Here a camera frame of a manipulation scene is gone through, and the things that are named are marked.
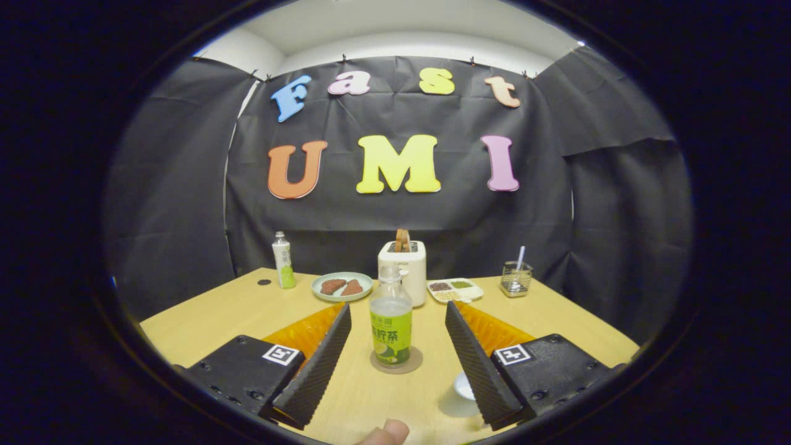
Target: plastic bottle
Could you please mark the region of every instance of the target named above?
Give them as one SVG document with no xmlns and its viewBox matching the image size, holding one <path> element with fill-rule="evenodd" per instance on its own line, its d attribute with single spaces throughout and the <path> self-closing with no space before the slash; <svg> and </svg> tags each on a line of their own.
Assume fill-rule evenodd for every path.
<svg viewBox="0 0 791 445">
<path fill-rule="evenodd" d="M 274 266 L 278 269 L 278 284 L 283 289 L 294 287 L 294 270 L 291 268 L 291 243 L 286 240 L 283 232 L 274 234 Z"/>
<path fill-rule="evenodd" d="M 379 287 L 371 295 L 373 350 L 383 367 L 407 364 L 412 340 L 412 299 L 401 286 L 396 264 L 379 269 Z"/>
</svg>

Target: bottle cap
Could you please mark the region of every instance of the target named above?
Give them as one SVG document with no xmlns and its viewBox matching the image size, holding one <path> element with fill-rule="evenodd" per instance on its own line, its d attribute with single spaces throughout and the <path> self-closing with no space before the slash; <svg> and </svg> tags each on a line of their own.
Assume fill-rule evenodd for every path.
<svg viewBox="0 0 791 445">
<path fill-rule="evenodd" d="M 401 269 L 395 264 L 386 264 L 379 269 L 379 281 L 394 283 L 401 280 Z"/>
</svg>

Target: small white bowl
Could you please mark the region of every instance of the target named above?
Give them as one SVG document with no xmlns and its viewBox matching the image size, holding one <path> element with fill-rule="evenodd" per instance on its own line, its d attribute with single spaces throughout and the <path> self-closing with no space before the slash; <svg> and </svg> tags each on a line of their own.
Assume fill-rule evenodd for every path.
<svg viewBox="0 0 791 445">
<path fill-rule="evenodd" d="M 461 371 L 461 373 L 456 376 L 456 380 L 453 382 L 453 389 L 456 390 L 456 393 L 461 397 L 467 400 L 475 400 L 475 395 L 472 393 L 472 386 L 470 386 L 470 382 L 467 380 L 464 371 Z"/>
</svg>

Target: black backdrop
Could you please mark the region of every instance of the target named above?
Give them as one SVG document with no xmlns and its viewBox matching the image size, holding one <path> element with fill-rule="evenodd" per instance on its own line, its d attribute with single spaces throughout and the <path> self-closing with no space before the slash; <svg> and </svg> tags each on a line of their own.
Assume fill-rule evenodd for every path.
<svg viewBox="0 0 791 445">
<path fill-rule="evenodd" d="M 450 70 L 456 90 L 423 93 L 418 73 L 425 67 Z M 369 72 L 371 90 L 328 94 L 335 76 L 351 70 Z M 305 74 L 312 78 L 305 107 L 279 123 L 272 93 Z M 495 75 L 516 86 L 519 108 L 494 98 L 483 79 Z M 329 63 L 260 83 L 228 152 L 226 245 L 221 169 L 246 79 L 220 63 L 185 63 L 161 88 L 204 94 L 190 99 L 202 102 L 204 114 L 179 113 L 186 99 L 168 92 L 171 100 L 163 101 L 156 92 L 123 139 L 110 181 L 109 256 L 121 295 L 140 318 L 230 280 L 228 251 L 236 276 L 274 267 L 276 230 L 292 242 L 298 272 L 375 276 L 377 253 L 400 226 L 426 243 L 430 279 L 496 275 L 527 245 L 538 279 L 637 342 L 675 304 L 691 244 L 684 162 L 658 111 L 595 52 L 578 49 L 536 79 L 447 59 L 391 57 Z M 384 135 L 400 151 L 419 134 L 437 137 L 439 192 L 410 193 L 402 185 L 357 193 L 361 137 Z M 515 192 L 486 186 L 484 135 L 513 141 Z M 312 192 L 296 200 L 269 193 L 268 151 L 317 139 L 328 145 Z M 299 181 L 304 167 L 297 148 L 289 180 Z M 154 184 L 160 186 L 152 191 Z M 194 191 L 187 199 L 185 189 Z"/>
<path fill-rule="evenodd" d="M 253 83 L 224 63 L 185 63 L 152 91 L 120 141 L 104 196 L 104 244 L 119 296 L 141 320 L 234 278 L 222 184 Z"/>
</svg>

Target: wooden table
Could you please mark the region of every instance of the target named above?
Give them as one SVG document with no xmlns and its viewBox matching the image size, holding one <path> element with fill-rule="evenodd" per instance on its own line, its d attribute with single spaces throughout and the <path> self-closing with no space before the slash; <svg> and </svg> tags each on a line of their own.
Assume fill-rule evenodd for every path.
<svg viewBox="0 0 791 445">
<path fill-rule="evenodd" d="M 263 338 L 331 304 L 311 293 L 316 276 L 295 276 L 297 286 L 283 290 L 275 270 L 261 268 L 154 315 L 141 327 L 166 360 L 190 367 L 236 335 Z M 261 279 L 272 284 L 260 286 Z M 474 307 L 534 337 L 559 333 L 609 367 L 628 362 L 638 350 L 618 330 L 539 281 L 532 281 L 527 296 L 509 299 L 498 290 L 498 279 L 472 279 L 485 292 Z M 415 308 L 412 344 L 422 352 L 423 364 L 404 375 L 384 374 L 370 363 L 368 298 L 351 302 L 350 309 L 346 346 L 312 422 L 301 434 L 328 443 L 354 443 L 389 417 L 409 425 L 407 443 L 466 443 L 494 434 L 483 425 L 475 403 L 453 391 L 461 364 L 445 329 L 444 304 L 427 291 L 426 303 Z"/>
</svg>

